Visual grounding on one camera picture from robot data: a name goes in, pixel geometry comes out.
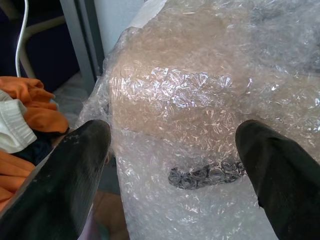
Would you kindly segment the dark navy garment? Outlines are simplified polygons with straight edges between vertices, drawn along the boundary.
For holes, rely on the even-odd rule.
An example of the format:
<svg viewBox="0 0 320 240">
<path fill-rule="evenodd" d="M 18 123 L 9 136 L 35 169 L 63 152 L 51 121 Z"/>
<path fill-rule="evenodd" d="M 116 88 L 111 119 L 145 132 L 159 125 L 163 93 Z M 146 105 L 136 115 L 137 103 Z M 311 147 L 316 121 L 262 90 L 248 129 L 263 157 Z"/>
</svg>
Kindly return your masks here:
<svg viewBox="0 0 320 240">
<path fill-rule="evenodd" d="M 53 150 L 54 141 L 67 134 L 69 130 L 70 129 L 68 128 L 63 133 L 40 132 L 33 130 L 33 133 L 37 139 L 25 149 L 16 153 L 12 153 L 12 155 L 26 160 L 36 166 Z"/>
</svg>

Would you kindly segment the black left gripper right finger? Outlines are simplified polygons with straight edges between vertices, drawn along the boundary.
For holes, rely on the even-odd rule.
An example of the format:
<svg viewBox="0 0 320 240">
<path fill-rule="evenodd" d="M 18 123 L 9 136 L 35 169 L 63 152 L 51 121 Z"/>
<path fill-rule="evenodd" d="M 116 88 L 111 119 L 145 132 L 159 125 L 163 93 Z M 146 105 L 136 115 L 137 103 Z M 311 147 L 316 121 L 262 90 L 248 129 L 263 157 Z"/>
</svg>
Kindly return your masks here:
<svg viewBox="0 0 320 240">
<path fill-rule="evenodd" d="M 247 120 L 236 129 L 239 158 L 279 240 L 320 240 L 320 164 L 298 143 Z"/>
</svg>

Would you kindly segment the bubble-wrapped bulky furniture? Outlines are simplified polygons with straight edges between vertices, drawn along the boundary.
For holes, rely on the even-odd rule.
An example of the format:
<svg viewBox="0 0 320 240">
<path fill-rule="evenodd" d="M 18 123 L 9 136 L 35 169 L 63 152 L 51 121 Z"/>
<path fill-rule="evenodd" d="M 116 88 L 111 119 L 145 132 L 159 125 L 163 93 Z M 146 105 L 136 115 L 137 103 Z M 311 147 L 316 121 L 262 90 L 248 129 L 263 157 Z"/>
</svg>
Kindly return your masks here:
<svg viewBox="0 0 320 240">
<path fill-rule="evenodd" d="M 237 153 L 266 123 L 320 163 L 320 0 L 166 0 L 79 117 L 108 122 L 130 240 L 277 240 Z"/>
</svg>

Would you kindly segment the orange garment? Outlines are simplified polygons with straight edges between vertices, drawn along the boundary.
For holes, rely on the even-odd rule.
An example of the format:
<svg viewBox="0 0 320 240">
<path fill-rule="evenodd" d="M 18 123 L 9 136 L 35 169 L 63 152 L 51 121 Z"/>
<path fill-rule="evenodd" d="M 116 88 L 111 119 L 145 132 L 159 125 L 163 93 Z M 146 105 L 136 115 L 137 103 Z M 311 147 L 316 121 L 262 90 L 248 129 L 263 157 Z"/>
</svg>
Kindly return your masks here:
<svg viewBox="0 0 320 240">
<path fill-rule="evenodd" d="M 69 128 L 67 118 L 54 103 L 54 95 L 34 78 L 0 76 L 0 90 L 26 107 L 24 119 L 32 131 L 64 133 Z M 0 150 L 0 212 L 12 200 L 36 165 Z"/>
</svg>

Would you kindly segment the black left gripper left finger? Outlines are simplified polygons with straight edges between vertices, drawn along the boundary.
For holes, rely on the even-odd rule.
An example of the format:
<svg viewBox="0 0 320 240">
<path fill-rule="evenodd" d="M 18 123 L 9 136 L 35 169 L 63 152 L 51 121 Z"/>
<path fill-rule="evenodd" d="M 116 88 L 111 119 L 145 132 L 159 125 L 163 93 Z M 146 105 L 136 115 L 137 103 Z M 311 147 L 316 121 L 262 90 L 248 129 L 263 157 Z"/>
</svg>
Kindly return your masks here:
<svg viewBox="0 0 320 240">
<path fill-rule="evenodd" d="M 100 119 L 65 135 L 0 212 L 0 240 L 78 240 L 110 145 Z"/>
</svg>

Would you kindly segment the grey metal door frame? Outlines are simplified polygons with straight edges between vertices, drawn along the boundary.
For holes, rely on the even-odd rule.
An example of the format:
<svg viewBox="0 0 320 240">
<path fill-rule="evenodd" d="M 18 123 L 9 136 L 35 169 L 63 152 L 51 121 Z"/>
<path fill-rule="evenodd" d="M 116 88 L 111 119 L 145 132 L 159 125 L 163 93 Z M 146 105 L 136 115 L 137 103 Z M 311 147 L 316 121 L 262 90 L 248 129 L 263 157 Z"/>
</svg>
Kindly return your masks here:
<svg viewBox="0 0 320 240">
<path fill-rule="evenodd" d="M 105 59 L 94 0 L 60 0 L 69 35 L 88 94 L 103 72 Z"/>
</svg>

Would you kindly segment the white ribbed garment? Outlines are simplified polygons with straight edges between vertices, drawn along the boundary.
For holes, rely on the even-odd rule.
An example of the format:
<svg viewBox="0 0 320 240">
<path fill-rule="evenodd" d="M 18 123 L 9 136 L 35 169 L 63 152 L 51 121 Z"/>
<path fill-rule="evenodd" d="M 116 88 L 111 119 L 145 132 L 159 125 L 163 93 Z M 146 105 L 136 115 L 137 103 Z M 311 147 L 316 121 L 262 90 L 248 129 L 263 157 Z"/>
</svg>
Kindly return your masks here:
<svg viewBox="0 0 320 240">
<path fill-rule="evenodd" d="M 27 108 L 0 89 L 0 150 L 8 154 L 20 152 L 37 140 L 24 119 Z"/>
</svg>

